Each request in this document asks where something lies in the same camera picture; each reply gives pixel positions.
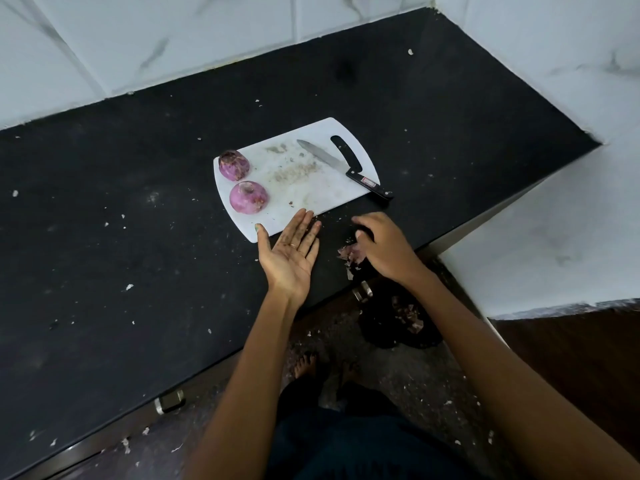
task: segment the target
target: white cutting board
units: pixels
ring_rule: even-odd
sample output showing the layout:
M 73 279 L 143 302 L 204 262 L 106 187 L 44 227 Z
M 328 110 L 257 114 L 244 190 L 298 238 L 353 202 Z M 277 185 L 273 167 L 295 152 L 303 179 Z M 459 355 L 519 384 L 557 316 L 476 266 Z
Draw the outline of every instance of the white cutting board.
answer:
M 347 128 L 333 118 L 238 149 L 251 163 L 251 171 L 244 180 L 259 183 L 269 193 L 269 203 L 257 214 L 240 214 L 231 208 L 229 193 L 237 182 L 223 177 L 218 168 L 218 158 L 213 160 L 220 199 L 231 220 L 249 241 L 257 242 L 254 229 L 257 223 L 273 235 L 282 231 L 301 207 L 322 214 L 367 193 L 363 186 L 318 160 L 296 142 L 304 139 L 338 160 L 344 160 L 331 141 L 334 135 L 340 136 L 352 149 L 362 166 L 360 173 L 379 184 L 378 174 L 365 149 Z

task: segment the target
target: peeled onion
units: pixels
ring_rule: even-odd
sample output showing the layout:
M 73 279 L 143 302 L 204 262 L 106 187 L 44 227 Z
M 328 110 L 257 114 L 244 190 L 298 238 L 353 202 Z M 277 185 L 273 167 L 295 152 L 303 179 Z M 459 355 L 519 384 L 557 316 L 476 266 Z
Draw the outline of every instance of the peeled onion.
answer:
M 236 212 L 257 214 L 268 204 L 269 194 L 262 185 L 247 180 L 231 189 L 229 202 Z
M 236 150 L 227 150 L 220 155 L 218 167 L 223 177 L 233 182 L 242 180 L 251 170 L 251 164 L 245 156 Z

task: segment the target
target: knife handle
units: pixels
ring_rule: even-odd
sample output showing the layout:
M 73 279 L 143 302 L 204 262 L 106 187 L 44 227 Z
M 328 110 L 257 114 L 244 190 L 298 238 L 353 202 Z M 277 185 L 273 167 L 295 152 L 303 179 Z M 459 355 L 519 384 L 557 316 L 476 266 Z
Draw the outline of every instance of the knife handle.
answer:
M 356 170 L 349 169 L 345 175 L 352 179 L 354 182 L 362 185 L 368 191 L 375 193 L 377 196 L 385 200 L 391 200 L 394 197 L 393 192 L 384 190 L 384 188 L 382 188 L 380 185 L 375 183 L 373 180 L 370 180 L 367 177 L 359 174 L 358 172 L 356 172 Z

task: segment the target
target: dirty floor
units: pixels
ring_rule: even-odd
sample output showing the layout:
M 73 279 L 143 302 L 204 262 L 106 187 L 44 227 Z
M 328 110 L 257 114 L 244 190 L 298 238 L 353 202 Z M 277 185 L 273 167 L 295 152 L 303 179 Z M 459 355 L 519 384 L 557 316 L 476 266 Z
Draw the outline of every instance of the dirty floor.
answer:
M 316 351 L 329 370 L 320 405 L 338 408 L 335 391 L 343 360 L 357 360 L 365 385 L 393 400 L 414 423 L 443 439 L 484 475 L 495 479 L 525 478 L 474 395 L 446 345 L 415 349 L 403 344 L 380 349 L 361 334 L 357 307 L 322 317 L 292 332 L 282 384 L 292 378 L 295 359 Z M 160 418 L 146 435 L 129 438 L 66 474 L 65 480 L 175 479 L 193 451 L 220 399 L 224 384 L 182 410 Z

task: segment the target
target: black countertop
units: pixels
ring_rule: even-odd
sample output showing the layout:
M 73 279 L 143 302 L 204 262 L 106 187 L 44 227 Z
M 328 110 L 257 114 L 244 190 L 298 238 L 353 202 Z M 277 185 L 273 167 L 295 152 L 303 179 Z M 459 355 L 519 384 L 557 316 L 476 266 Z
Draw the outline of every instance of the black countertop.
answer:
M 416 248 L 597 145 L 427 9 L 5 130 L 1 478 L 243 346 L 266 282 L 212 158 L 329 116 Z M 322 215 L 307 306 L 350 286 L 336 249 L 379 208 Z

